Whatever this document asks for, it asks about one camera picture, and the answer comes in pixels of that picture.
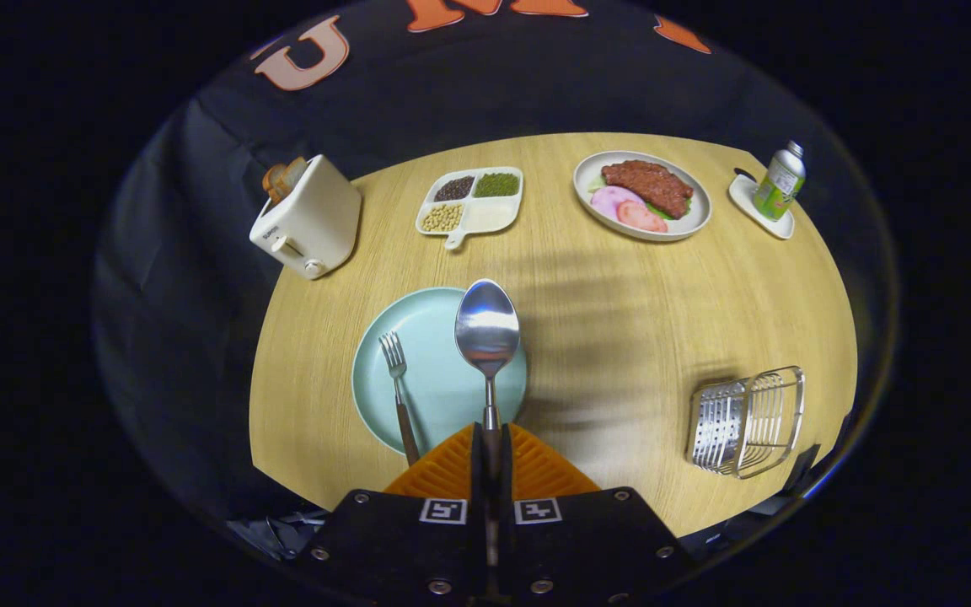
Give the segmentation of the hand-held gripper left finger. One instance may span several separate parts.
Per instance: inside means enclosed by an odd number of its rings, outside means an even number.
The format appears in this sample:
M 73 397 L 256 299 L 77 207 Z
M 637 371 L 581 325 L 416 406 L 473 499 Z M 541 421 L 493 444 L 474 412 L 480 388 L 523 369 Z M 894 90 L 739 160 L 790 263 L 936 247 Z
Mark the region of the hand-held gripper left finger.
M 470 424 L 398 477 L 354 489 L 305 546 L 296 573 L 351 606 L 469 606 L 486 590 L 482 430 Z

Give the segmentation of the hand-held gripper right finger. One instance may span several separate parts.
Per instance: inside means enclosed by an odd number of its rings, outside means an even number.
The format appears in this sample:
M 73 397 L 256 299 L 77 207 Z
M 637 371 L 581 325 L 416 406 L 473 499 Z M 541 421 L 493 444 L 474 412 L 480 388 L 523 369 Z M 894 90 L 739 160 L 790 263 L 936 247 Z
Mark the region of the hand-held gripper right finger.
M 696 572 L 635 488 L 598 487 L 517 424 L 498 487 L 498 587 L 515 606 L 648 606 Z

